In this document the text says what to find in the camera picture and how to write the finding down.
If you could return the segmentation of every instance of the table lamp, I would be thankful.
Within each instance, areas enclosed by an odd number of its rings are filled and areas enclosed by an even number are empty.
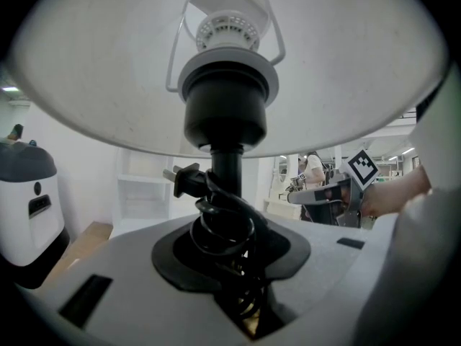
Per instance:
[[[240,197],[241,157],[350,141],[441,86],[447,47],[418,0],[40,0],[6,64],[84,135],[212,158],[207,172],[165,172],[175,196],[199,198],[199,216],[110,240],[40,298],[26,295],[68,342],[383,340],[442,275],[395,281],[408,250],[425,247],[415,222],[431,231],[444,212],[428,210],[456,209],[441,193],[370,232],[263,216]],[[409,296],[420,280],[430,285]],[[373,307],[397,302],[392,321]]]

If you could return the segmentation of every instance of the person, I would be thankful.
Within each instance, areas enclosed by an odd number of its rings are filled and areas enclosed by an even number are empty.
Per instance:
[[[13,127],[11,133],[6,138],[0,139],[0,142],[2,142],[2,143],[15,143],[16,141],[18,141],[22,137],[23,129],[24,129],[24,127],[22,125],[16,124]]]
[[[325,182],[325,173],[323,172],[325,165],[317,154],[317,151],[308,152],[306,157],[299,156],[297,162],[299,174],[304,174],[305,177],[303,180],[304,190],[320,187]],[[300,218],[302,221],[312,221],[308,209],[304,205],[301,208]]]
[[[420,165],[401,178],[382,183],[373,183],[364,191],[360,211],[362,216],[379,217],[389,213],[399,213],[405,204],[417,195],[427,193],[431,183],[424,167]],[[331,191],[326,191],[331,198]],[[341,189],[341,199],[349,201],[349,189]]]

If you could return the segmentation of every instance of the white wall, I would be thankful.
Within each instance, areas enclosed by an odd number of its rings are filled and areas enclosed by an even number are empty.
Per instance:
[[[61,125],[35,105],[22,140],[34,139],[54,158],[64,221],[75,239],[91,222],[112,220],[117,148]]]
[[[8,104],[10,100],[3,92],[0,92],[0,138],[7,137],[14,125],[25,124],[28,107],[13,107]]]
[[[242,198],[250,205],[256,203],[258,192],[259,159],[244,159],[242,161]]]
[[[403,155],[403,175],[408,174],[413,170],[413,158],[415,156],[418,156],[416,150]]]
[[[256,197],[254,207],[257,210],[263,210],[264,199],[269,197],[269,191],[272,183],[272,172],[274,170],[274,158],[252,159],[258,161],[258,175],[256,180]]]
[[[287,165],[287,178],[295,178],[298,176],[299,163],[297,161],[299,154],[288,155]]]

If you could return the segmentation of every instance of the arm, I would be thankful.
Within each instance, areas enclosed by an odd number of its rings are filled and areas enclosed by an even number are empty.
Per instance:
[[[421,193],[427,193],[431,184],[423,166],[393,181],[374,183],[365,190],[362,203],[364,216],[382,216],[398,213],[403,206]]]
[[[320,183],[325,180],[325,174],[323,173],[322,168],[314,168],[312,169],[313,176],[311,178],[306,178],[306,183]]]

